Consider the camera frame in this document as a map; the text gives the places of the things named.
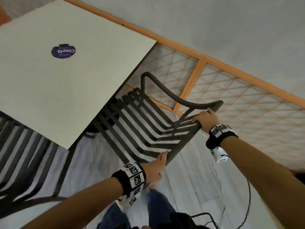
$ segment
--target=table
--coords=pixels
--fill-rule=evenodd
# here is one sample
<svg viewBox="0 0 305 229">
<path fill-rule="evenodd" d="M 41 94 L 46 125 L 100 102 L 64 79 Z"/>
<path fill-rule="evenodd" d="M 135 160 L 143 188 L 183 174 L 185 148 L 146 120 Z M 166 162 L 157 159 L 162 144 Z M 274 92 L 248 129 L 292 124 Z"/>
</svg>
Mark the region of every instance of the table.
<svg viewBox="0 0 305 229">
<path fill-rule="evenodd" d="M 0 111 L 68 149 L 155 42 L 56 0 L 0 27 Z"/>
</svg>

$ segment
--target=sticker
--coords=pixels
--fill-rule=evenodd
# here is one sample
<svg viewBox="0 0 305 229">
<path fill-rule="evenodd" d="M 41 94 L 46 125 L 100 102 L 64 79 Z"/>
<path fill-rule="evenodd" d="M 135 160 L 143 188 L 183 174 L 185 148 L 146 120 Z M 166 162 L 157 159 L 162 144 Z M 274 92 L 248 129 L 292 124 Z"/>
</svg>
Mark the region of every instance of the sticker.
<svg viewBox="0 0 305 229">
<path fill-rule="evenodd" d="M 58 59 L 66 59 L 75 54 L 75 47 L 70 44 L 59 44 L 53 47 L 51 53 Z"/>
</svg>

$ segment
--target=wrist strap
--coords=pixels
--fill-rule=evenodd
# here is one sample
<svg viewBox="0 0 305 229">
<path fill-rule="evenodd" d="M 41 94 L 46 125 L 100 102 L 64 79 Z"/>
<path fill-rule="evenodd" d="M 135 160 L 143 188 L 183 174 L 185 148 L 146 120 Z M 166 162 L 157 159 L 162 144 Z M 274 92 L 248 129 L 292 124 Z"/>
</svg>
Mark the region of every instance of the wrist strap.
<svg viewBox="0 0 305 229">
<path fill-rule="evenodd" d="M 208 149 L 215 149 L 216 147 L 221 147 L 220 143 L 228 136 L 235 136 L 235 131 L 226 124 L 218 124 L 212 127 L 209 131 L 210 137 L 206 142 L 206 146 Z"/>
<path fill-rule="evenodd" d="M 146 181 L 146 174 L 142 166 L 136 162 L 129 162 L 115 172 L 111 177 L 119 180 L 123 187 L 123 195 L 135 196 Z"/>
</svg>

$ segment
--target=jeans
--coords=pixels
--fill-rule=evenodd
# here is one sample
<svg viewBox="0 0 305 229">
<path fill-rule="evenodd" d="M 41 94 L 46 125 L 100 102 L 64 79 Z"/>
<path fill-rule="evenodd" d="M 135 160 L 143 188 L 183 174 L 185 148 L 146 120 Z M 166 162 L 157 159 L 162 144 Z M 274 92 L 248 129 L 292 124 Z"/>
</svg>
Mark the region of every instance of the jeans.
<svg viewBox="0 0 305 229">
<path fill-rule="evenodd" d="M 161 223 L 170 223 L 170 213 L 176 212 L 168 199 L 158 192 L 151 190 L 147 194 L 149 226 L 155 229 Z M 120 210 L 116 203 L 113 203 L 106 211 L 97 229 L 115 229 L 122 224 L 126 224 L 126 229 L 131 229 L 127 215 Z"/>
</svg>

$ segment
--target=white floor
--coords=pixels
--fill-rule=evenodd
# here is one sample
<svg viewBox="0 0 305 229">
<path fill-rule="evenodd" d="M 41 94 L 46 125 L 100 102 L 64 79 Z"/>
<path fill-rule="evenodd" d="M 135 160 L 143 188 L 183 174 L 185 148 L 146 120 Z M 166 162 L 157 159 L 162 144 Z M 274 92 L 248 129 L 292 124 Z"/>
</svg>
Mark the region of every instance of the white floor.
<svg viewBox="0 0 305 229">
<path fill-rule="evenodd" d="M 173 113 L 166 113 L 172 119 L 177 119 Z M 196 134 L 166 166 L 162 173 L 163 179 L 158 183 L 158 190 L 169 199 L 177 211 L 189 215 L 209 212 L 220 228 L 234 229 L 245 218 L 249 201 L 247 182 L 231 160 L 220 164 L 213 162 L 210 152 L 205 147 L 206 139 L 207 137 L 201 131 Z M 37 196 L 52 194 L 66 156 L 67 150 L 59 148 L 47 180 Z M 63 183 L 60 196 L 71 196 L 110 177 L 122 164 L 100 134 L 96 134 L 94 139 L 82 138 Z M 262 204 L 259 203 L 257 206 L 261 200 L 253 188 L 252 192 L 251 204 L 253 207 L 250 208 L 250 214 L 242 228 L 275 228 L 266 209 L 261 206 Z M 20 228 L 54 205 L 55 203 L 46 203 L 17 212 L 1 219 L 0 228 Z M 96 228 L 104 213 L 105 211 L 101 212 L 86 228 Z M 141 228 L 143 225 L 148 225 L 147 206 L 143 199 L 137 200 L 132 208 L 128 209 L 127 215 L 132 226 Z M 204 225 L 210 221 L 210 218 L 203 215 L 194 218 L 194 221 L 196 224 Z M 212 223 L 209 223 L 208 226 L 214 228 Z"/>
</svg>

